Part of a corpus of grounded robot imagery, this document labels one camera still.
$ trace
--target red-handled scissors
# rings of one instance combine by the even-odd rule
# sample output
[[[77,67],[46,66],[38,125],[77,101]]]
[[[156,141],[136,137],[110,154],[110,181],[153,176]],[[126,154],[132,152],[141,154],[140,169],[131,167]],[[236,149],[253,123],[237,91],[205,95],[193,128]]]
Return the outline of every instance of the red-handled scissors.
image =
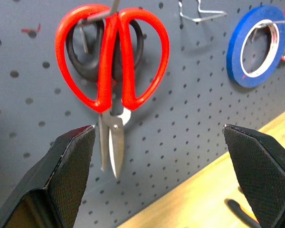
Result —
[[[108,147],[110,147],[111,164],[115,176],[120,175],[121,165],[123,162],[124,152],[124,125],[129,121],[131,112],[140,107],[154,93],[161,82],[167,68],[169,60],[170,43],[167,31],[162,22],[152,13],[143,9],[125,9],[115,13],[105,19],[106,26],[104,30],[103,43],[101,46],[98,92],[97,99],[91,100],[76,86],[72,79],[65,60],[64,44],[70,30],[83,19],[93,17],[97,18],[99,13],[107,12],[108,6],[99,4],[89,4],[73,9],[64,16],[60,22],[56,33],[56,57],[61,73],[75,95],[88,107],[100,114],[100,140],[102,160],[106,159]],[[161,62],[149,88],[140,97],[135,96],[134,87],[134,61],[131,44],[129,23],[131,20],[140,19],[150,24],[159,34],[161,40]],[[123,93],[122,104],[127,121],[120,116],[111,116],[110,108],[112,107],[112,63],[114,55],[114,45],[116,34],[119,33],[123,65]]]

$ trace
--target pegboard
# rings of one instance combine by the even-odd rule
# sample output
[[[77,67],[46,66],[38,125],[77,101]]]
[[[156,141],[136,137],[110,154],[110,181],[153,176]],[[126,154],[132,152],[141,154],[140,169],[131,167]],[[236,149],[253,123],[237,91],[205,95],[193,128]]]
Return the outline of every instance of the pegboard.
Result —
[[[48,151],[59,135],[97,124],[97,114],[68,88],[54,51],[57,26],[71,9],[86,0],[0,0],[0,206],[25,172]],[[98,3],[111,5],[110,0]],[[111,167],[100,170],[96,138],[87,188],[76,228],[116,227],[226,152],[225,123],[258,129],[285,110],[285,63],[254,89],[232,83],[226,71],[231,35],[249,10],[285,0],[203,0],[202,9],[224,10],[226,17],[180,29],[177,0],[122,0],[119,9],[143,7],[165,25],[170,42],[169,66],[161,85],[125,127],[121,179]],[[184,13],[198,17],[197,2],[183,1]],[[140,22],[143,60],[136,70],[136,92],[152,81],[160,61],[160,41]],[[21,32],[21,29],[34,29]],[[244,50],[245,68],[264,60],[267,34],[261,29]],[[80,49],[81,39],[75,39]],[[71,75],[85,94],[95,85]]]

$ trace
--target wooden desk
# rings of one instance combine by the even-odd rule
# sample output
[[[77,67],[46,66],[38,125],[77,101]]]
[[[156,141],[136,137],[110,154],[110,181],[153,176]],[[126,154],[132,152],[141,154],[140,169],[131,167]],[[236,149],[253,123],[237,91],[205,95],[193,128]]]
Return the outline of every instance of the wooden desk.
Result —
[[[285,112],[260,131],[275,137],[285,148]],[[228,152],[120,228],[247,228],[229,211],[224,203],[226,198],[235,199],[251,209],[238,191]]]

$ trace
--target black scissor handle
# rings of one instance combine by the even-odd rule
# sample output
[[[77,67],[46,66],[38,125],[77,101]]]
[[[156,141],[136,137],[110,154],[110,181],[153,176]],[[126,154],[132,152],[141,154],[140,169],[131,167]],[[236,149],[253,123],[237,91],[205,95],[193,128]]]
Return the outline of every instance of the black scissor handle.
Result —
[[[137,23],[137,21],[132,20],[130,22],[130,25],[134,28],[134,31],[136,33],[137,44],[136,44],[136,52],[134,54],[134,67],[137,67],[143,56],[143,32],[142,32],[141,27]],[[66,48],[67,48],[66,51],[67,51],[68,57],[74,69],[77,71],[77,73],[81,77],[85,78],[86,80],[90,82],[97,82],[98,72],[99,72],[100,51],[101,51],[101,45],[102,45],[103,36],[105,32],[104,22],[102,20],[96,22],[96,43],[94,46],[94,53],[93,53],[94,56],[93,56],[93,59],[88,63],[81,63],[78,60],[74,52],[74,46],[73,46],[74,29],[75,27],[70,30],[66,38]],[[117,82],[122,81],[123,66],[122,66],[122,61],[121,61],[119,33],[117,33],[116,35],[116,40],[115,40],[115,45],[114,45],[112,73],[113,73],[112,77],[114,80],[116,80]]]

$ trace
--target blue tape roll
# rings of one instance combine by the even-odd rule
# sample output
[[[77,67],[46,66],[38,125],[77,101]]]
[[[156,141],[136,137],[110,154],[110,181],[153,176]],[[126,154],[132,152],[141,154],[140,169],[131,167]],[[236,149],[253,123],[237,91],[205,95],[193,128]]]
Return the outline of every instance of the blue tape roll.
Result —
[[[283,55],[285,47],[285,24],[269,24],[271,46],[263,64],[254,72],[248,73],[243,67],[243,50],[249,34],[260,24],[285,20],[282,10],[276,6],[260,6],[246,14],[237,25],[231,37],[227,52],[227,71],[231,80],[252,88],[262,84],[274,72]]]

